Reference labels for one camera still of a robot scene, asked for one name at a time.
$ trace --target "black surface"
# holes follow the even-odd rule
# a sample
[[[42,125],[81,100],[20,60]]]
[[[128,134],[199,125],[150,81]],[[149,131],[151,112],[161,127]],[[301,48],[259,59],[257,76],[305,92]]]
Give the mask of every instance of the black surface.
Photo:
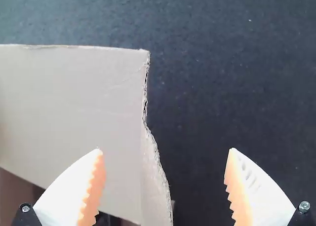
[[[316,226],[312,210],[302,214],[297,207],[288,226]]]
[[[151,51],[149,127],[176,226],[233,225],[232,146],[295,205],[316,204],[315,27],[315,0],[0,0],[0,43]]]

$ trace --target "screw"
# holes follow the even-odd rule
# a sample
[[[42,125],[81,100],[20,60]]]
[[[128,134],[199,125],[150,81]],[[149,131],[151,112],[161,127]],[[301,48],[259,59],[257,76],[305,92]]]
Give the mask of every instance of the screw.
[[[21,210],[22,210],[23,213],[26,213],[26,212],[30,211],[30,207],[28,205],[25,205],[25,206],[22,207]]]
[[[311,204],[307,201],[302,201],[301,204],[298,207],[298,210],[304,214],[306,212],[308,212],[311,208]]]

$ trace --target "corrugated cardboard edge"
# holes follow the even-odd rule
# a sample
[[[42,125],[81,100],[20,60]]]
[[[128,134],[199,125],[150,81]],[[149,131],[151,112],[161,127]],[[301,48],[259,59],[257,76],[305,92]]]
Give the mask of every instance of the corrugated cardboard edge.
[[[163,171],[158,145],[147,126],[147,81],[150,64],[148,55],[144,82],[144,114],[142,122],[142,179],[141,179],[141,207],[142,226],[172,226],[173,215],[169,184]]]

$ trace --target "cardboard sheet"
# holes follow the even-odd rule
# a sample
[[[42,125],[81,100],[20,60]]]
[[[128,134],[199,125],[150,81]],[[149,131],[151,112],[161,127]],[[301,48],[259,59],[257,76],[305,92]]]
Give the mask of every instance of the cardboard sheet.
[[[107,169],[100,210],[143,226],[172,225],[146,127],[148,63],[145,50],[0,45],[0,167],[46,188],[99,147]]]

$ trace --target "dark blue fabric surface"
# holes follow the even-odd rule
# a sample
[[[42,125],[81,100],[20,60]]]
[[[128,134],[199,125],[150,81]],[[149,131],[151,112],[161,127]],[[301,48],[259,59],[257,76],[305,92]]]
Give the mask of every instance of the dark blue fabric surface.
[[[0,43],[150,50],[176,226],[233,225],[230,147],[316,204],[315,0],[0,0]]]

